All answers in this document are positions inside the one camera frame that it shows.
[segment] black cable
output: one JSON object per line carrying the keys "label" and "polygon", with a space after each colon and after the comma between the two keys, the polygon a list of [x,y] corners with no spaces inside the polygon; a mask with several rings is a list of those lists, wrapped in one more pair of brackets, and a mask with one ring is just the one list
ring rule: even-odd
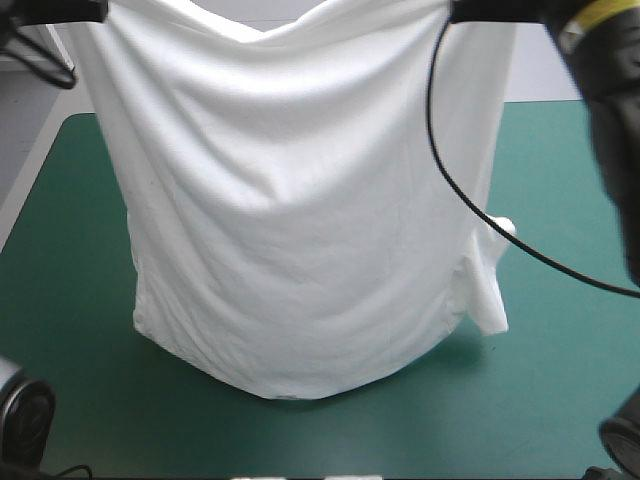
{"label": "black cable", "polygon": [[44,58],[45,60],[50,62],[51,65],[56,67],[56,69],[58,70],[57,75],[51,72],[45,71],[43,68],[36,65],[31,60],[25,58],[19,53],[16,53],[6,47],[0,49],[0,54],[4,54],[8,57],[13,58],[14,60],[17,60],[18,62],[22,63],[25,67],[27,67],[29,70],[31,70],[31,72],[33,72],[34,75],[44,80],[45,82],[55,85],[56,87],[70,90],[76,85],[77,79],[74,71],[71,70],[67,65],[65,65],[62,60],[60,60],[58,57],[56,57],[54,54],[49,52],[44,47],[38,45],[36,42],[34,42],[32,39],[30,39],[23,33],[19,32],[18,29],[15,27],[15,25],[13,25],[12,23],[10,23],[9,25],[9,31],[13,36],[13,39],[22,43],[24,46],[30,48],[32,51],[38,53],[40,56],[42,56],[42,58]]}
{"label": "black cable", "polygon": [[91,471],[91,467],[89,465],[76,465],[75,467],[67,468],[66,470],[58,473],[56,477],[66,477],[70,473],[78,472],[83,470],[87,474],[87,478],[89,480],[93,480],[93,472]]}
{"label": "black cable", "polygon": [[436,45],[433,49],[433,56],[431,59],[431,67],[429,69],[429,79],[427,82],[427,100],[426,100],[426,118],[427,118],[427,132],[429,134],[429,143],[431,147],[431,152],[433,153],[433,157],[436,161],[438,169],[442,176],[445,178],[447,183],[451,186],[451,188],[456,192],[458,197],[469,207],[478,217],[480,217],[485,223],[487,223],[491,228],[493,228],[496,232],[502,235],[504,238],[509,240],[515,246],[523,250],[525,253],[531,255],[532,257],[540,260],[542,263],[580,281],[586,283],[587,285],[591,285],[592,287],[599,288],[601,290],[606,290],[608,292],[617,293],[620,295],[624,295],[627,297],[640,298],[640,291],[629,290],[622,287],[617,287],[615,285],[610,285],[605,282],[601,282],[599,280],[595,280],[587,275],[576,272],[571,268],[563,265],[556,260],[553,260],[546,255],[540,253],[534,248],[530,247],[522,240],[519,240],[515,236],[511,235],[509,232],[504,230],[500,225],[498,225],[491,217],[489,217],[486,213],[484,213],[473,201],[462,191],[462,189],[458,186],[458,184],[453,180],[447,169],[445,168],[442,159],[440,158],[440,153],[438,152],[438,147],[436,146],[435,134],[433,129],[433,85],[435,79],[436,65],[438,62],[438,54],[442,48],[442,44],[444,41],[444,37],[451,26],[451,19],[447,19],[447,22],[442,27],[440,34],[438,35],[438,39],[436,41]]}

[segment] green mat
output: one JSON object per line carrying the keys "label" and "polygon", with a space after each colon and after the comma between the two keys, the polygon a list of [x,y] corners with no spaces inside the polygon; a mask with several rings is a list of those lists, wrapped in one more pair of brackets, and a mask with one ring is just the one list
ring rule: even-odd
{"label": "green mat", "polygon": [[[490,211],[562,261],[629,286],[577,102],[507,105]],[[266,401],[134,332],[125,208],[95,117],[62,127],[0,255],[0,352],[55,387],[43,468],[99,476],[578,477],[640,381],[640,303],[512,248],[511,332],[467,321],[412,366],[316,402]]]}

